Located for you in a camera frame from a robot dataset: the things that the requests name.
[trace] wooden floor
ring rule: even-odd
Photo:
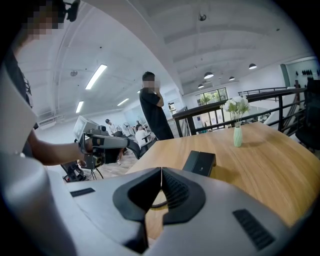
[[[128,149],[126,154],[121,158],[121,165],[118,165],[118,163],[109,163],[104,164],[100,167],[98,167],[98,170],[102,174],[104,179],[108,179],[111,177],[117,177],[121,175],[125,175],[126,172],[137,162],[134,153]],[[93,180],[92,174],[90,170],[83,170],[84,174],[86,175],[88,180]],[[97,180],[101,180],[101,176],[98,171],[94,171],[94,174],[97,178]]]

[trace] vase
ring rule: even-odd
[[[241,127],[235,127],[235,128],[234,128],[233,143],[234,143],[234,146],[235,146],[235,147],[237,147],[237,148],[241,147],[241,144],[242,144],[242,131],[241,131]]]

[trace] person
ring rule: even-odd
[[[27,44],[38,39],[40,35],[44,35],[51,29],[57,28],[58,24],[63,23],[66,14],[66,6],[63,0],[46,0],[43,2],[44,4],[40,9],[39,6],[38,8],[33,8],[34,11],[28,19],[29,22],[22,25],[19,34],[16,36],[3,60],[3,64],[13,84],[30,107],[33,105],[32,84],[29,84],[20,70],[17,56]],[[92,149],[92,140],[86,140],[85,150],[92,152]],[[51,144],[39,140],[34,129],[30,132],[22,153],[26,157],[37,159],[45,166],[63,165],[77,160],[84,162],[85,160],[85,156],[81,152],[78,143]]]
[[[109,129],[110,129],[111,135],[116,136],[116,137],[121,137],[123,135],[122,129],[120,128],[120,126],[119,125],[115,125],[114,123],[112,123],[110,121],[110,119],[106,119],[105,123],[107,125],[109,125]]]
[[[147,133],[144,130],[144,127],[141,124],[137,124],[135,128],[136,128],[135,139],[138,142],[139,147],[141,148],[141,146],[146,143],[146,140],[144,138],[148,136],[149,133]]]
[[[142,76],[142,86],[139,94],[140,104],[151,131],[160,141],[173,139],[174,136],[162,109],[164,99],[160,94],[159,85],[155,84],[155,74],[145,72]]]

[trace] white shirt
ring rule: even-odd
[[[119,127],[119,125],[115,125],[114,123],[113,124],[109,124],[109,128],[110,128],[110,132],[111,134],[114,134],[115,132],[122,132],[121,128]]]
[[[135,133],[135,139],[136,141],[138,142],[139,144],[139,147],[141,148],[141,146],[143,144],[146,143],[146,140],[144,140],[143,138],[148,136],[149,133],[147,133],[145,130],[138,130],[136,133]]]

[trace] man in black shirt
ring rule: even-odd
[[[173,139],[174,136],[162,109],[164,99],[159,86],[155,84],[155,74],[145,72],[142,76],[142,86],[140,104],[151,131],[160,141]]]
[[[43,0],[39,9],[34,6],[33,14],[28,17],[28,24],[24,24],[8,50],[3,62],[7,72],[22,97],[29,105],[32,105],[31,89],[29,82],[21,72],[16,57],[19,51],[34,39],[38,39],[46,31],[58,27],[64,22],[66,7],[63,0]],[[92,151],[92,140],[86,140],[85,149]],[[22,151],[27,157],[34,157],[46,166],[55,166],[70,163],[76,160],[84,160],[84,154],[80,151],[78,143],[51,144],[37,138],[32,129]]]

